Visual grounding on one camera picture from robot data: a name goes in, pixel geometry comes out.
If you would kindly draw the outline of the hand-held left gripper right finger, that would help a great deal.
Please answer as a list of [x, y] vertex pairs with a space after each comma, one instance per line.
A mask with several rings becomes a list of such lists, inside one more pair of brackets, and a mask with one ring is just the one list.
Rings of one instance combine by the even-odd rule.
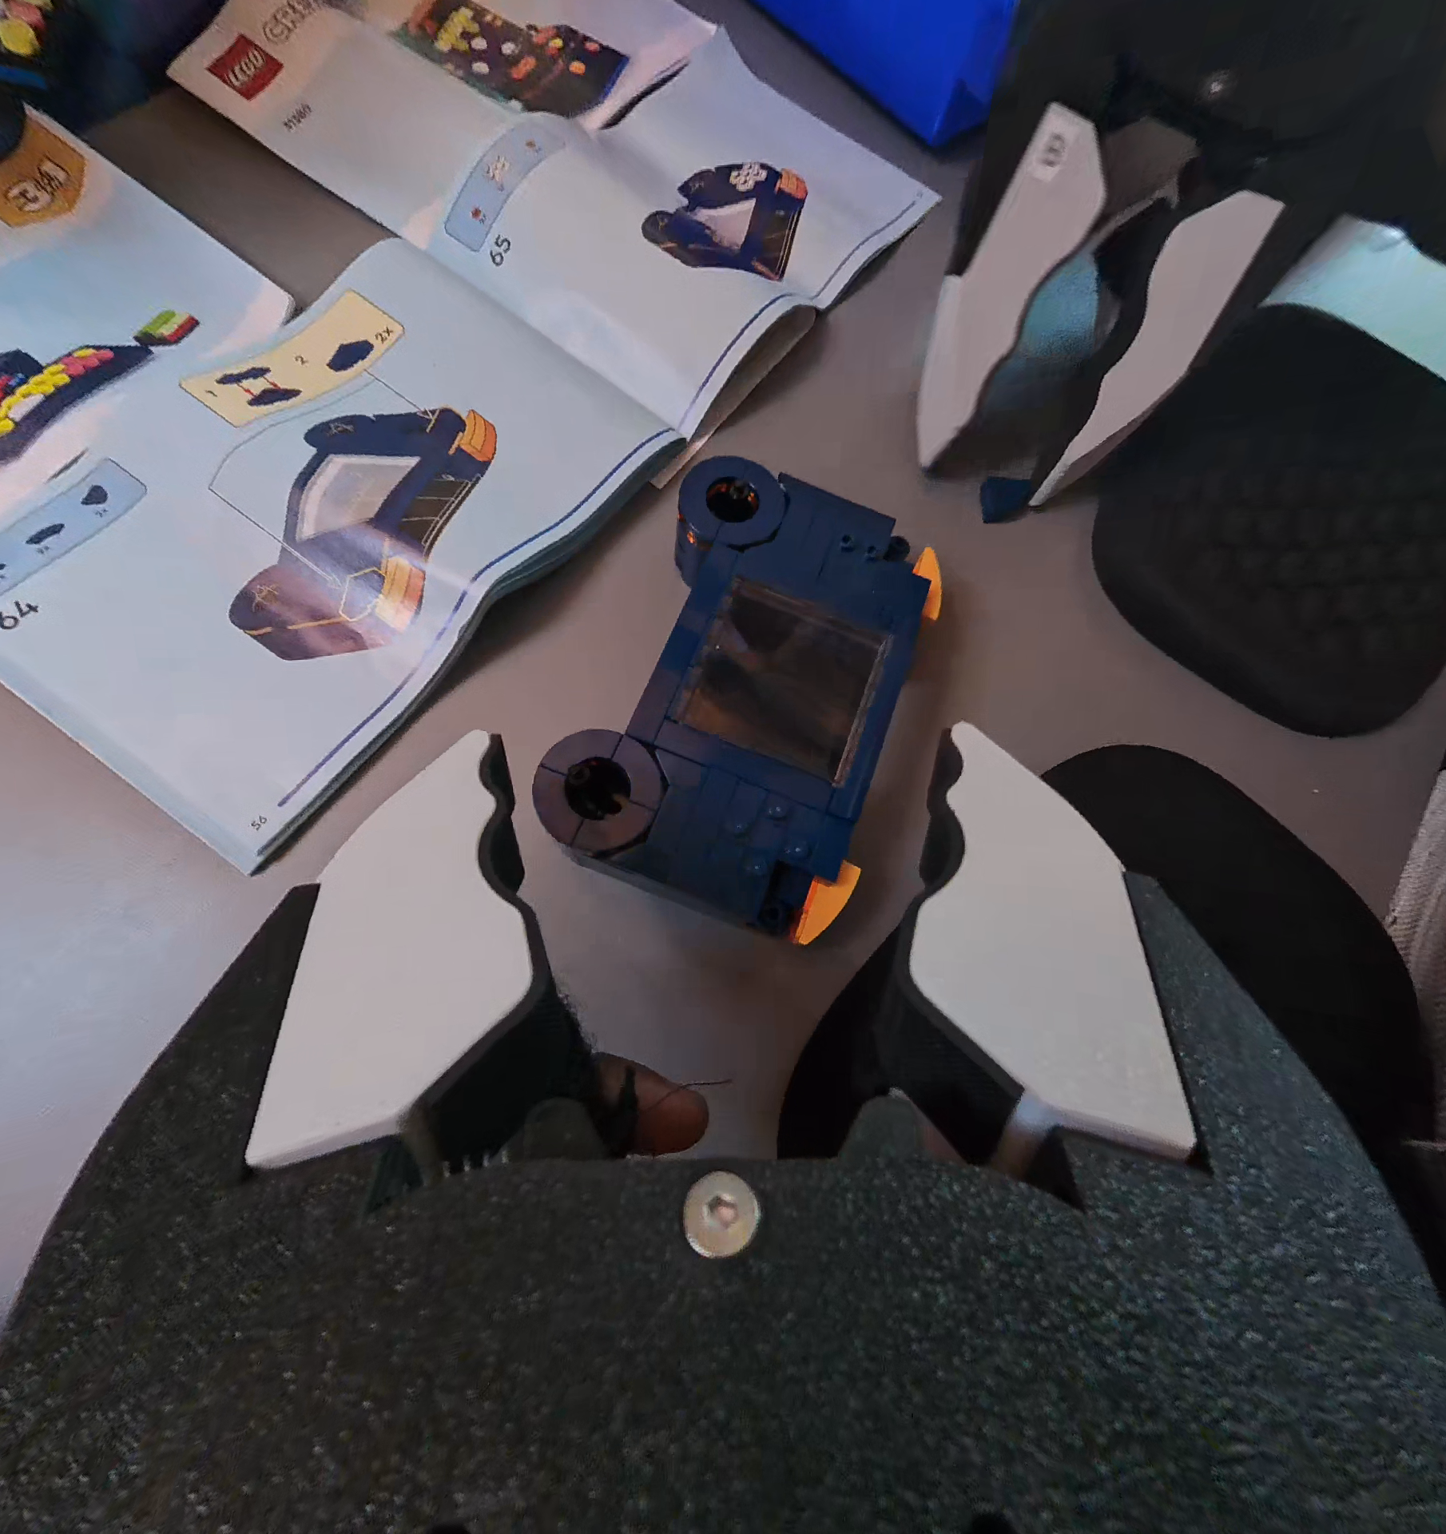
[[1058, 1130], [1186, 1163], [1194, 1119], [1117, 854], [968, 722], [942, 735], [925, 808], [902, 1089], [1012, 1178]]

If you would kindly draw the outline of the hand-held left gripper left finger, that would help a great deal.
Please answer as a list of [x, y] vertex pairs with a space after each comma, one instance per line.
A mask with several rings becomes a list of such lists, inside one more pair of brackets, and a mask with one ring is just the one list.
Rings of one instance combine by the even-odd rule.
[[292, 1167], [398, 1135], [553, 994], [501, 737], [473, 729], [327, 863], [246, 1163]]

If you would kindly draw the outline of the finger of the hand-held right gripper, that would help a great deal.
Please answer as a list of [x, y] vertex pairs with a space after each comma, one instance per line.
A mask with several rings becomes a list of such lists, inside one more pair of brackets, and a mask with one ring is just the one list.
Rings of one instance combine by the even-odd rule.
[[1142, 303], [1122, 347], [1113, 347], [1084, 421], [1039, 461], [1030, 507], [1093, 470], [1188, 373], [1258, 255], [1284, 204], [1236, 191], [1175, 222], [1157, 252]]
[[918, 463], [929, 470], [973, 419], [1012, 353], [1032, 296], [1087, 239], [1104, 202], [1095, 125], [1050, 103], [970, 263], [940, 285], [916, 401]]

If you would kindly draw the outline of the blue plastic bin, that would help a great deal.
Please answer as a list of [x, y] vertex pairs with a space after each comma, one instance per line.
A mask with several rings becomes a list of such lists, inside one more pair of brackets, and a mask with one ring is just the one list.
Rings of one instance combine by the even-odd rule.
[[1014, 2], [760, 2], [777, 24], [942, 147], [990, 112]]

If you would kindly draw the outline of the dark blue toy brick console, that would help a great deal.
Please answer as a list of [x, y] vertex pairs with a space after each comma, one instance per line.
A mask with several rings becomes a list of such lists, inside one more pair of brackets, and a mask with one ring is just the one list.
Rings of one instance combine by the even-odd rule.
[[845, 854], [940, 612], [937, 555], [891, 516], [714, 456], [679, 483], [674, 564], [688, 593], [626, 729], [549, 748], [534, 808], [587, 867], [810, 944], [859, 878]]

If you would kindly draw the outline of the person's left hand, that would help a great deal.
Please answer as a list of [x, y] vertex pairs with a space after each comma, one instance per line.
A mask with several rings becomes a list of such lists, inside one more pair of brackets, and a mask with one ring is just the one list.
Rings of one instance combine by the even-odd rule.
[[600, 1135], [615, 1157], [663, 1157], [696, 1146], [709, 1128], [709, 1106], [698, 1089], [676, 1084], [646, 1066], [597, 1055]]

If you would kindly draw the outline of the open instruction booklet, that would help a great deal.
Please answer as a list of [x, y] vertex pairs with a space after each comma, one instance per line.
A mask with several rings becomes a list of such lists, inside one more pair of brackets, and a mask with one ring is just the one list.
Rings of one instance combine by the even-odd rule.
[[424, 246], [0, 470], [0, 682], [253, 873], [935, 200], [720, 29], [593, 134], [499, 132]]

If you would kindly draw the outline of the instruction booklet black board cover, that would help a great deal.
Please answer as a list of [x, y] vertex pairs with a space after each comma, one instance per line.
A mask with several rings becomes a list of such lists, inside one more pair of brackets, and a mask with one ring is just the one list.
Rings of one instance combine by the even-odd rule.
[[593, 134], [712, 33], [670, 2], [233, 2], [170, 79], [424, 246], [499, 132], [551, 116]]

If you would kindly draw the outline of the instruction booklet purple toy cover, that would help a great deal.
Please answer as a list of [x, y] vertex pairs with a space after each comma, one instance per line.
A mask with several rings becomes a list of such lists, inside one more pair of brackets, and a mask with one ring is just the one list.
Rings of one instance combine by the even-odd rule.
[[290, 296], [34, 110], [0, 162], [0, 470], [47, 476]]

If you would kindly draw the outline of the toy brick set box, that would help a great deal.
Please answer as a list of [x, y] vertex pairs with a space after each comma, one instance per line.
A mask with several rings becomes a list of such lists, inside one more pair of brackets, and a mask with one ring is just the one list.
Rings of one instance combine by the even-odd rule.
[[220, 2], [0, 2], [0, 160], [33, 107], [71, 130], [145, 99]]

